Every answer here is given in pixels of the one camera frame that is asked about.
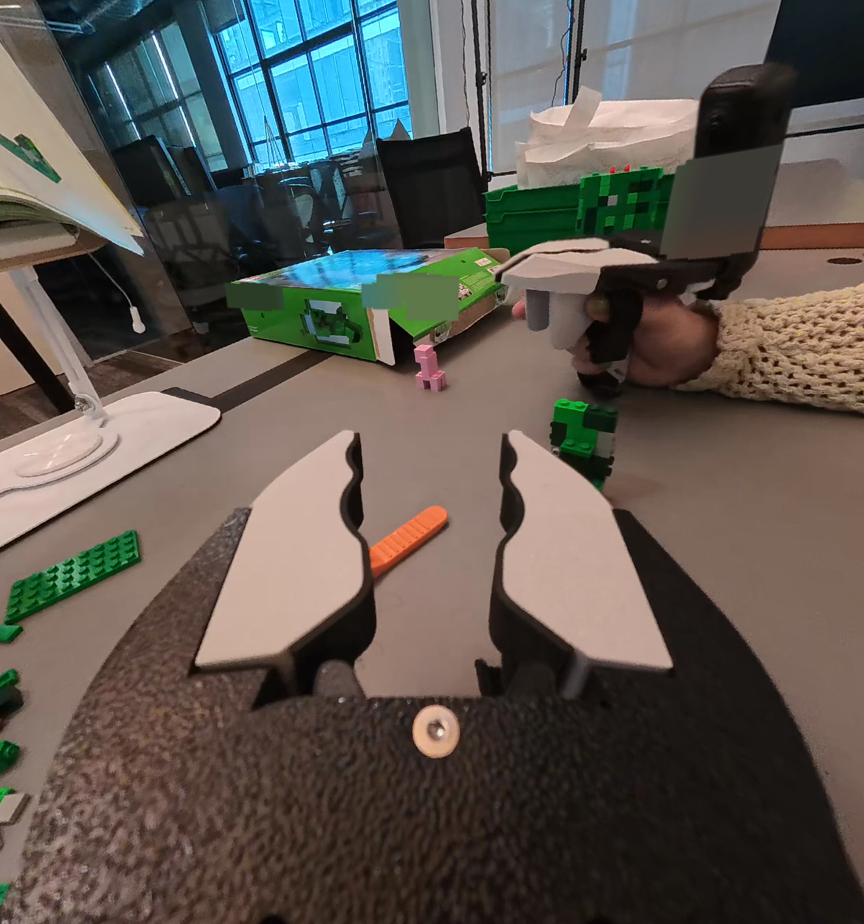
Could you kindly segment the white paper bag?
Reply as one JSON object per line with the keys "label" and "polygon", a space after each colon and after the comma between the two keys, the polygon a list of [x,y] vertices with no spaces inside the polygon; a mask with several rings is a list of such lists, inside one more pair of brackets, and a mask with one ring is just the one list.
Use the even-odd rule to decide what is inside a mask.
{"label": "white paper bag", "polygon": [[624,167],[674,173],[692,159],[698,112],[697,100],[603,100],[581,88],[573,104],[530,114],[528,139],[516,144],[517,187],[578,184]]}

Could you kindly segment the dark monitor screen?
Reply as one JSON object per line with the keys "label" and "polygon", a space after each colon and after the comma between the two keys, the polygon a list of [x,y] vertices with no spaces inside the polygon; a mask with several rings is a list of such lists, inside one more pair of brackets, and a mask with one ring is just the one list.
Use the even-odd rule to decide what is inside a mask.
{"label": "dark monitor screen", "polygon": [[864,98],[864,1],[782,1],[765,54],[798,75],[794,108]]}

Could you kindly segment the person's right hand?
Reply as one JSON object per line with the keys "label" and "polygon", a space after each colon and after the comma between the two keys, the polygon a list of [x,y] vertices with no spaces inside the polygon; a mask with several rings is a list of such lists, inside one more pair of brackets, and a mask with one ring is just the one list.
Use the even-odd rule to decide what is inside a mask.
{"label": "person's right hand", "polygon": [[678,296],[646,296],[625,381],[669,388],[697,379],[718,356],[719,318]]}

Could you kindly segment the green lego build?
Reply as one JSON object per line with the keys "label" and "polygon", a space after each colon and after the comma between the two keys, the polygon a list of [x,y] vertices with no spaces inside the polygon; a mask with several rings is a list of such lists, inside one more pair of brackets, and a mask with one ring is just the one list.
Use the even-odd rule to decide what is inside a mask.
{"label": "green lego build", "polygon": [[550,428],[552,452],[602,491],[614,463],[619,411],[559,399]]}

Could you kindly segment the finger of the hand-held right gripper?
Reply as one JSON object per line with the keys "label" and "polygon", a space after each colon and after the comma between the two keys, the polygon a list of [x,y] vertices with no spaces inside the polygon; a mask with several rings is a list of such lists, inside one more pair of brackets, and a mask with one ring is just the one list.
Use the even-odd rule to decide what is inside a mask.
{"label": "finger of the hand-held right gripper", "polygon": [[495,282],[523,292],[529,330],[584,333],[592,323],[587,297],[606,268],[657,264],[645,253],[624,248],[531,248],[496,268]]}
{"label": "finger of the hand-held right gripper", "polygon": [[630,266],[656,264],[657,258],[628,248],[612,247],[605,238],[570,238],[533,245],[508,259],[517,266],[536,257],[557,258],[576,266]]}

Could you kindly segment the white book stand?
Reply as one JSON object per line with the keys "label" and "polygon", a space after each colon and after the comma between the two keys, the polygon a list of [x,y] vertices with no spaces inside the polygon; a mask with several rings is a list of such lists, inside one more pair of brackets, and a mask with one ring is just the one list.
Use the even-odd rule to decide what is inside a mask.
{"label": "white book stand", "polygon": [[78,418],[0,452],[0,549],[214,427],[220,411],[160,392],[103,406],[34,260],[74,242],[59,224],[0,227],[0,262],[73,386]]}

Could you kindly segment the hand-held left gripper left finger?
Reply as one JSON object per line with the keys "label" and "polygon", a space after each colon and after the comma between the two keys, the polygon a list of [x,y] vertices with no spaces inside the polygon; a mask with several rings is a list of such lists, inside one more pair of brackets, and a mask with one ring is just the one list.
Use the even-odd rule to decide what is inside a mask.
{"label": "hand-held left gripper left finger", "polygon": [[263,667],[284,696],[315,692],[318,670],[353,668],[377,628],[360,435],[343,430],[253,501],[195,654],[201,672]]}

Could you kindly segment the open instruction booklet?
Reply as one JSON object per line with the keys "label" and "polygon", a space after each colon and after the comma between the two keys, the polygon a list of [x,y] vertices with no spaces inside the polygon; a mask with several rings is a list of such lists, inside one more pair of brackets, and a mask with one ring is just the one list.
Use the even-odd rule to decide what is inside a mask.
{"label": "open instruction booklet", "polygon": [[144,232],[0,42],[0,202],[23,203],[138,255]]}

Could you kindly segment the stack of green plastic trays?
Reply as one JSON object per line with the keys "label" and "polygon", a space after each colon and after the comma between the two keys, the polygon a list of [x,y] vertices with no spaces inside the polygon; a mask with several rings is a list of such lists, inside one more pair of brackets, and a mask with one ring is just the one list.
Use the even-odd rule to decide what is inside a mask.
{"label": "stack of green plastic trays", "polygon": [[506,248],[511,255],[548,241],[583,235],[577,184],[519,190],[488,191],[485,222],[490,248]]}

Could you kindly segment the large grid window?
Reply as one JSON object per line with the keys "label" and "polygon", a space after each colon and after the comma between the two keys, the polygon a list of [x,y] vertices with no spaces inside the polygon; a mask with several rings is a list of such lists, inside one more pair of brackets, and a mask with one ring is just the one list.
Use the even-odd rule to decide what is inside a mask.
{"label": "large grid window", "polygon": [[253,167],[367,155],[377,138],[413,137],[396,2],[203,6]]}

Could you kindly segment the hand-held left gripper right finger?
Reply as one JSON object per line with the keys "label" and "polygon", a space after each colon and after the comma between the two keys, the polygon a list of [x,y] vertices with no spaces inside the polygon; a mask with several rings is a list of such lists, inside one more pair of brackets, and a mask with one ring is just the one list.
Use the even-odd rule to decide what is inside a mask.
{"label": "hand-held left gripper right finger", "polygon": [[596,668],[667,674],[673,661],[610,503],[547,449],[501,438],[484,697],[581,699]]}

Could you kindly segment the orange brick separator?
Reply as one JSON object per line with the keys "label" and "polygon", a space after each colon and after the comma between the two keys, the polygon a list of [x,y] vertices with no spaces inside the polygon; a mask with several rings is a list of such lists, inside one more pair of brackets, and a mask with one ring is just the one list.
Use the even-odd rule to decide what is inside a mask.
{"label": "orange brick separator", "polygon": [[371,574],[379,578],[434,538],[447,525],[448,511],[432,505],[421,511],[369,550]]}

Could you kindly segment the green cardboard lego box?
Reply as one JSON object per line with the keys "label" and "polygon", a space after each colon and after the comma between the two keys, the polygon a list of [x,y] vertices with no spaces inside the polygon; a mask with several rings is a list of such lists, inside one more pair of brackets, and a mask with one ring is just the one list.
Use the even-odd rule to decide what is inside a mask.
{"label": "green cardboard lego box", "polygon": [[258,339],[388,366],[413,361],[506,298],[506,249],[358,249],[228,283],[230,308]]}

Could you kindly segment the black office chair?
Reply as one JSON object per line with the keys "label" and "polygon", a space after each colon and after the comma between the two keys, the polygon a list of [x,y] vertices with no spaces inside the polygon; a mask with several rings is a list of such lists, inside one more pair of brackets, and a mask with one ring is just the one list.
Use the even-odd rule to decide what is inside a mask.
{"label": "black office chair", "polygon": [[469,127],[378,140],[377,152],[404,249],[442,248],[445,237],[484,222],[485,184]]}

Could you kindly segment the large green pixel lego model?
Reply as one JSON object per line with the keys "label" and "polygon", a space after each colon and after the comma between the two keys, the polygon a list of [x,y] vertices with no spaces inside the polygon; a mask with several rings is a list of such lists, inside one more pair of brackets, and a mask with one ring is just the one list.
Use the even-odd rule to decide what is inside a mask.
{"label": "large green pixel lego model", "polygon": [[662,167],[625,167],[581,179],[575,230],[611,237],[626,230],[662,231],[675,175]]}

